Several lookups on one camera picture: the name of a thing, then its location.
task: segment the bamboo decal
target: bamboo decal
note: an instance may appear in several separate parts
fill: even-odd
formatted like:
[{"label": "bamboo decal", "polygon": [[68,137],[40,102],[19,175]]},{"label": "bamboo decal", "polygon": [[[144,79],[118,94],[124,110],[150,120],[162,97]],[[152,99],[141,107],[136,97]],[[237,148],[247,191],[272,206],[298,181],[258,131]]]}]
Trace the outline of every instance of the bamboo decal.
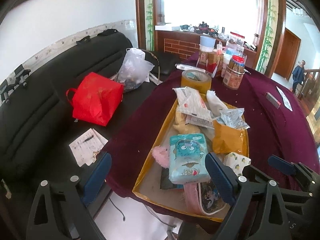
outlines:
[{"label": "bamboo decal", "polygon": [[270,53],[274,44],[275,33],[272,24],[277,23],[278,6],[274,4],[275,0],[268,0],[268,17],[266,32],[263,40],[261,54],[258,60],[257,71],[264,74],[268,65]]},{"label": "bamboo decal", "polygon": [[147,50],[154,49],[154,39],[153,39],[153,3],[152,0],[145,0],[146,6],[146,43]]}]

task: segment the packaging tape roll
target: packaging tape roll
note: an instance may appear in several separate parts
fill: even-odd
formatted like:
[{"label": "packaging tape roll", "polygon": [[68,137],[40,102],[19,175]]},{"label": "packaging tape roll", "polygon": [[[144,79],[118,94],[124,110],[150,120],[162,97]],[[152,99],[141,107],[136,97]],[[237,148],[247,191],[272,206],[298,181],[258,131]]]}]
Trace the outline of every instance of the packaging tape roll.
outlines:
[{"label": "packaging tape roll", "polygon": [[198,70],[185,70],[182,72],[181,87],[191,87],[207,94],[211,88],[211,77]]}]

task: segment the white floor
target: white floor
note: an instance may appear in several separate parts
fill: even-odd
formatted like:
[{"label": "white floor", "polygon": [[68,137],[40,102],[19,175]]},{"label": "white floor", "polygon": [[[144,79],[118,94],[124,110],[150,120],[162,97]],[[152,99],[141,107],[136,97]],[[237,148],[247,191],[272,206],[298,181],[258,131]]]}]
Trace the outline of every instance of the white floor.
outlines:
[{"label": "white floor", "polygon": [[272,80],[276,81],[277,83],[279,83],[280,85],[283,85],[284,87],[286,87],[287,89],[291,90],[292,89],[292,83],[287,81],[284,77],[273,73]]},{"label": "white floor", "polygon": [[[145,206],[132,198],[121,198],[112,193],[111,200],[121,209],[122,214],[108,200],[95,222],[107,240],[165,240],[168,226],[152,216]],[[157,216],[165,223],[176,225],[173,232],[178,233],[182,223],[180,219],[170,216]]]}]

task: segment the maroon cloth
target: maroon cloth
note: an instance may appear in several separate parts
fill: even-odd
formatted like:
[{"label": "maroon cloth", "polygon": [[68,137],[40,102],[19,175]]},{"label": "maroon cloth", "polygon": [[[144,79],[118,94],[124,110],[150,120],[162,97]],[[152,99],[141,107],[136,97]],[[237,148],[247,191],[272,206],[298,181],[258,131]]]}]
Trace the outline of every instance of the maroon cloth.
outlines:
[{"label": "maroon cloth", "polygon": [[[238,90],[224,86],[221,78],[212,79],[212,90],[224,102],[245,108],[244,117],[251,126],[248,134],[252,165],[278,181],[281,187],[298,189],[291,178],[268,166],[267,159],[274,154],[289,162],[302,162],[319,173],[316,144],[309,125],[292,92],[255,70],[249,71],[252,74],[244,75]],[[120,132],[106,144],[103,150],[112,156],[107,183],[121,197],[132,197],[158,213],[196,222],[208,232],[214,232],[219,223],[172,212],[145,202],[132,193],[145,159],[176,99],[172,88],[180,87],[181,73],[176,70],[167,81],[159,85]],[[293,112],[285,108],[276,86],[286,94]],[[279,109],[265,98],[266,92],[282,102]]]}]

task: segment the wooden door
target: wooden door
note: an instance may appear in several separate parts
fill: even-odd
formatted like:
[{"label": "wooden door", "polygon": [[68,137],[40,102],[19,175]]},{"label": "wooden door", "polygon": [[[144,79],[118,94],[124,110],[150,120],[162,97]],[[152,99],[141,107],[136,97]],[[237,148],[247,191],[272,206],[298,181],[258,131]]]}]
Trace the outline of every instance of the wooden door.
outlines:
[{"label": "wooden door", "polygon": [[300,48],[301,39],[287,28],[275,73],[289,80]]}]

